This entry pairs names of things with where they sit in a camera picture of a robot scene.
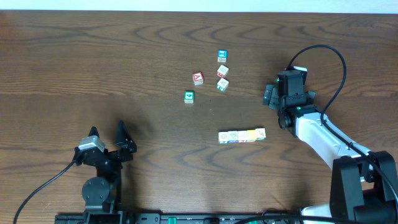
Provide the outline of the green circle wooden block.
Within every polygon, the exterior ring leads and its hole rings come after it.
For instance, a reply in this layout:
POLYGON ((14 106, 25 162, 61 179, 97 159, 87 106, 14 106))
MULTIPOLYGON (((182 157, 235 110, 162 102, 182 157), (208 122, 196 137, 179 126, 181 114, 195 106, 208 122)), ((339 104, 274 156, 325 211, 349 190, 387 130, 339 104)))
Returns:
POLYGON ((229 136, 227 131, 220 131, 218 133, 218 142, 220 144, 226 144, 229 141, 229 136))

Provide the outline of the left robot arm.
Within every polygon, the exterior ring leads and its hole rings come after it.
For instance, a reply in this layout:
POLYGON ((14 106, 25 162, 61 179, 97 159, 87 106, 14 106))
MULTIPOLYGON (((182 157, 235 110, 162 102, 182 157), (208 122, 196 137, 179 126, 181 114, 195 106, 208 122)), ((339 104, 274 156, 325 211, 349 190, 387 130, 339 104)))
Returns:
POLYGON ((100 139, 96 127, 75 148, 75 164, 92 166, 96 177, 90 178, 82 187, 85 201, 83 223, 131 223, 134 217, 122 209, 121 171, 123 163, 133 160, 137 146, 124 121, 118 122, 115 151, 109 151, 100 139))

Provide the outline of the yellow top wooden block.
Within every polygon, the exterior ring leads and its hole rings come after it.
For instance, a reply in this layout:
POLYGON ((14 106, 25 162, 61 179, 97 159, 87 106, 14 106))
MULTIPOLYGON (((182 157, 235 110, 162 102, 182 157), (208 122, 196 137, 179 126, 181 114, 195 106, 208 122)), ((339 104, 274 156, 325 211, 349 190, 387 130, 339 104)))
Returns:
POLYGON ((254 142, 257 140, 257 131, 255 129, 247 130, 247 142, 254 142))

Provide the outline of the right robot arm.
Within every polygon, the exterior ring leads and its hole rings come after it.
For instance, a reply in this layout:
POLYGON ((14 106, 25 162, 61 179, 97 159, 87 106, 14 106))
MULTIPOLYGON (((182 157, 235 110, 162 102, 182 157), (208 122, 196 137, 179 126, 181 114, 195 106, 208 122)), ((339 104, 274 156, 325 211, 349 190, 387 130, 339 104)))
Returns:
POLYGON ((302 223, 397 223, 397 171, 386 151, 373 152, 339 130, 303 85, 267 85, 263 104, 281 129, 308 144, 332 171, 326 205, 301 209, 302 223))

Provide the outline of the red sided wooden block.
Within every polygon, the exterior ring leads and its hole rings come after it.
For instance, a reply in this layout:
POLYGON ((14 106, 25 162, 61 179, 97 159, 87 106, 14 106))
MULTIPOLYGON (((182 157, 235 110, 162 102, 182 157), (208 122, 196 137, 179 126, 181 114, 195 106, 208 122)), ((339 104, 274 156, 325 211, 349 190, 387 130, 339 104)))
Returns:
POLYGON ((238 143, 247 142, 248 141, 248 133, 247 131, 238 131, 238 143))

